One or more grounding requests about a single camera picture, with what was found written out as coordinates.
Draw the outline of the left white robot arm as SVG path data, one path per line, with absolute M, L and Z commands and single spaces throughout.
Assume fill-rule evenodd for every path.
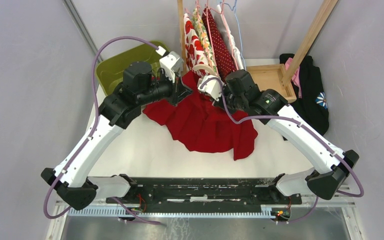
M 71 208 L 79 211 L 94 200 L 110 197 L 127 204 L 136 200 L 136 183 L 127 175 L 92 177 L 89 173 L 107 147 L 141 115 L 143 106 L 161 100 L 176 106 L 193 92 L 182 82 L 182 68 L 181 63 L 161 60 L 154 75 L 147 62 L 130 64 L 75 149 L 58 166 L 42 171 L 41 177 Z

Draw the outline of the cream plastic hanger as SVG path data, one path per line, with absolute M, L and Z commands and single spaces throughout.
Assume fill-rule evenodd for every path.
M 196 64 L 192 67 L 192 70 L 195 72 L 204 71 L 208 75 L 216 76 L 216 72 L 214 72 L 213 68 L 208 64 Z

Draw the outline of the red skirt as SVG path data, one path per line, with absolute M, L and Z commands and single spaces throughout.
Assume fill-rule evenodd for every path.
M 182 78 L 193 93 L 177 106 L 167 100 L 147 105 L 143 113 L 161 126 L 166 126 L 173 140 L 189 151 L 224 153 L 233 151 L 233 159 L 250 156 L 255 150 L 258 132 L 249 120 L 235 124 L 226 112 L 212 105 L 208 96 L 199 93 L 198 75 L 189 71 Z

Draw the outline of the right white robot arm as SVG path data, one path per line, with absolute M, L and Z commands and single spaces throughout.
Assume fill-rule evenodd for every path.
M 361 198 L 364 187 L 353 170 L 359 155 L 344 151 L 312 128 L 276 90 L 261 90 L 246 70 L 229 74 L 225 82 L 207 76 L 199 90 L 210 95 L 234 124 L 259 120 L 281 134 L 311 163 L 308 170 L 281 174 L 269 189 L 269 199 L 282 204 L 294 194 L 314 194 L 330 200 L 335 194 Z

